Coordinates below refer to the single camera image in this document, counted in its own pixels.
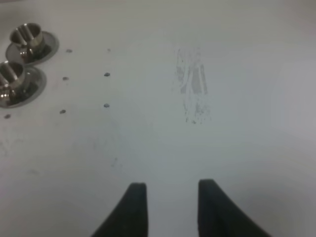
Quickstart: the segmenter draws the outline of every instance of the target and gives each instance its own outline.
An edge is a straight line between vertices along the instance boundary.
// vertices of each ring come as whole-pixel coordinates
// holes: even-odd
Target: white surface
[[[3,61],[21,23],[60,40],[38,66],[43,94],[0,110],[0,236],[87,237],[146,182],[150,237],[197,237],[202,178],[273,236],[316,236],[315,12],[308,0],[0,4]],[[180,93],[179,50],[204,65],[207,94]],[[195,116],[201,101],[210,114]]]

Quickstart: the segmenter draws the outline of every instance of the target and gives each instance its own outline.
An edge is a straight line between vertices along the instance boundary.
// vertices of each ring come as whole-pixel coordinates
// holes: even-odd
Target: white table
[[[145,182],[150,237],[197,237],[205,178],[271,235],[315,236],[315,12],[299,0],[0,3],[1,61],[22,23],[60,41],[37,66],[40,97],[0,110],[0,236],[90,236]]]

